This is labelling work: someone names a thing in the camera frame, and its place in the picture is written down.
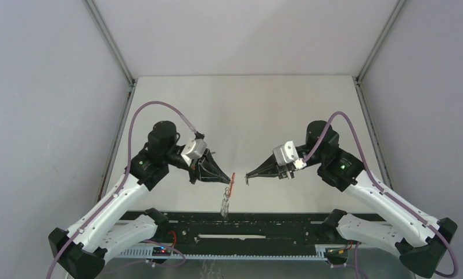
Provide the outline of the red handled keyring holder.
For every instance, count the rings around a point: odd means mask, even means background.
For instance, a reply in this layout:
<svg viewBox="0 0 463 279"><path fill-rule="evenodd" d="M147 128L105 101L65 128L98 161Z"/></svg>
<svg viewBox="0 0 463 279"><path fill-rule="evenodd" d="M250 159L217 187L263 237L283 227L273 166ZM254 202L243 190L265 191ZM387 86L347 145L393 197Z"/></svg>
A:
<svg viewBox="0 0 463 279"><path fill-rule="evenodd" d="M236 173L233 172L233 173L232 173L231 180L230 180L230 183L229 183L229 185L225 188L225 192L224 192L224 194L223 194L223 199L222 199L222 203L221 203L220 215L221 215L225 220L228 218L228 215L229 215L229 200L230 200L230 198L231 198L232 189L233 189L234 182L235 182L235 176L236 176Z"/></svg>

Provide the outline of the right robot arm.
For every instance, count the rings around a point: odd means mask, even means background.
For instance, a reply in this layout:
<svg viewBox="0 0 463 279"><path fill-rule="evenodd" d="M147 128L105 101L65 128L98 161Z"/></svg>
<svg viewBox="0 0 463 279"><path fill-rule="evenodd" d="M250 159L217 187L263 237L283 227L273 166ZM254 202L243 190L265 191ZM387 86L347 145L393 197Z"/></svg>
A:
<svg viewBox="0 0 463 279"><path fill-rule="evenodd" d="M317 174L323 182L363 202L388 223L381 225L334 209L323 222L322 233L328 242L362 242L394 255L420 277L432 278L438 273L457 223L419 210L386 186L363 160L340 148L339 134L326 121L312 121L307 126L305 144L296 146L288 141L274 148L272 155L245 179L292 179L295 172L311 166L318 166Z"/></svg>

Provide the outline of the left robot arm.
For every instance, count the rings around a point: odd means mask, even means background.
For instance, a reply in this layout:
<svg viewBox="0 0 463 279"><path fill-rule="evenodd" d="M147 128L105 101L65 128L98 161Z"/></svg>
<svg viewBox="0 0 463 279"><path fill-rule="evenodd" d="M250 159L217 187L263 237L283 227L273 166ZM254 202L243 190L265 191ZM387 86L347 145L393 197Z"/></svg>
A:
<svg viewBox="0 0 463 279"><path fill-rule="evenodd" d="M196 133L184 146L177 144L179 138L173 122L156 123L112 190L68 229L56 228L49 234L54 257L73 278L95 278L107 262L136 243L167 238L168 218L155 208L124 226L114 225L168 175L170 166L187 171L191 184L231 182L213 159L203 135Z"/></svg>

